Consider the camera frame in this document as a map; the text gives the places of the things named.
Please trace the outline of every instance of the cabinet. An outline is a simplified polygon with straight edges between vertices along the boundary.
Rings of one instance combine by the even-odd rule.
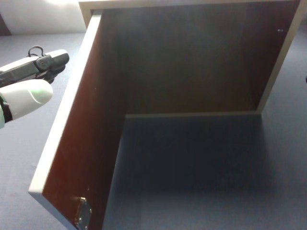
[[[87,32],[29,193],[67,228],[101,229],[125,119],[260,114],[306,6],[81,1]]]

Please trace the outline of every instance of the open cabinet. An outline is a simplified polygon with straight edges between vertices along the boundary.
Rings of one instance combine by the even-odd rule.
[[[125,117],[260,114],[306,6],[80,2],[88,29],[29,193],[67,228],[101,229]]]

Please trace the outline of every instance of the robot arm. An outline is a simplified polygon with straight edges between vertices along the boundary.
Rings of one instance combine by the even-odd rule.
[[[40,48],[42,56],[30,54]],[[28,57],[0,68],[0,128],[46,104],[53,95],[51,83],[65,69],[65,50],[43,53],[34,46]]]

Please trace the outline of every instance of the metal hinge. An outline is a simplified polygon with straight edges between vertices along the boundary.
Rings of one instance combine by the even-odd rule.
[[[90,204],[87,202],[86,198],[81,197],[75,221],[78,230],[88,230],[91,214],[92,208]]]

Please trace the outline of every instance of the cabinet door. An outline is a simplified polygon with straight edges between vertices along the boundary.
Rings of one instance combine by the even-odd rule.
[[[92,16],[29,188],[68,229],[102,228],[124,123],[115,28],[102,17]]]

